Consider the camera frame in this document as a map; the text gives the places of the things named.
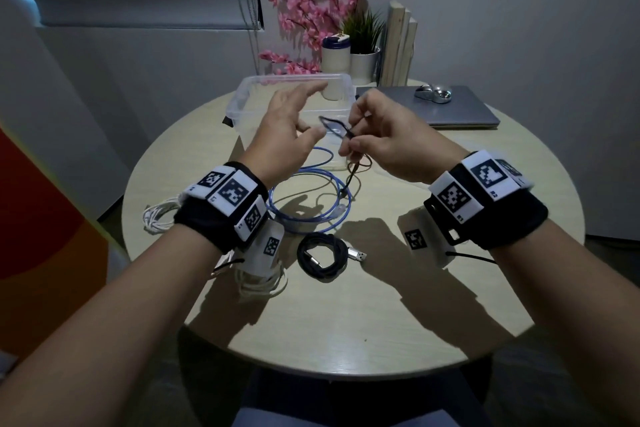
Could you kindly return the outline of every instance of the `computer mouse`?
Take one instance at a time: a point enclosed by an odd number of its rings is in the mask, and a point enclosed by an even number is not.
[[[451,101],[451,88],[444,85],[423,85],[415,91],[415,95],[421,99],[427,99],[434,103],[449,103]]]

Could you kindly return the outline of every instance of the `laptop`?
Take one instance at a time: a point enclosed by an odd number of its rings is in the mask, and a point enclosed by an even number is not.
[[[414,94],[419,86],[390,86],[378,89],[403,107],[435,128],[497,128],[500,120],[469,89],[468,86],[452,86],[449,103],[434,103],[417,98]],[[356,88],[356,95],[362,95],[370,87]]]

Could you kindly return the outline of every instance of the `dark floor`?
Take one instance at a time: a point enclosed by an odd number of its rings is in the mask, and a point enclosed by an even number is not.
[[[122,244],[120,208],[102,224]],[[586,245],[640,286],[640,244],[588,239]],[[231,425],[251,365],[187,329],[167,338],[159,356],[159,364],[132,400],[123,425]],[[484,407],[496,427],[612,425],[585,401],[538,326],[494,353]]]

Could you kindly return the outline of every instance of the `round table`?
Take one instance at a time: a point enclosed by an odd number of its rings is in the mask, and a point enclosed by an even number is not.
[[[131,259],[157,239],[142,226],[146,205],[175,196],[242,152],[236,131],[222,124],[231,96],[185,115],[136,164],[122,209]],[[536,183],[533,193],[547,204],[553,220],[582,243],[580,199],[562,164],[530,131],[492,111],[501,121],[497,130],[443,134],[471,150],[503,153]],[[283,293],[269,301],[240,302],[233,274],[222,274],[207,282],[187,326],[220,348],[276,369],[324,378],[391,379],[480,358],[533,325],[496,265],[456,257],[440,269],[413,259],[397,220],[420,206],[427,190],[376,169],[356,176],[351,188],[357,195],[338,234],[368,254],[363,264],[349,261],[335,280],[318,282],[297,264],[300,238],[285,236],[279,255],[289,283]],[[335,191],[319,176],[295,176],[278,186],[276,199],[290,214],[311,215],[326,210]],[[456,249],[488,257],[473,243]],[[330,260],[323,253],[316,258]]]

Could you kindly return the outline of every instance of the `green plant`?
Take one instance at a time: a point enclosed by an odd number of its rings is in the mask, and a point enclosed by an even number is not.
[[[352,54],[372,54],[376,52],[376,43],[385,23],[379,14],[371,9],[354,10],[343,22],[342,32],[351,39]]]

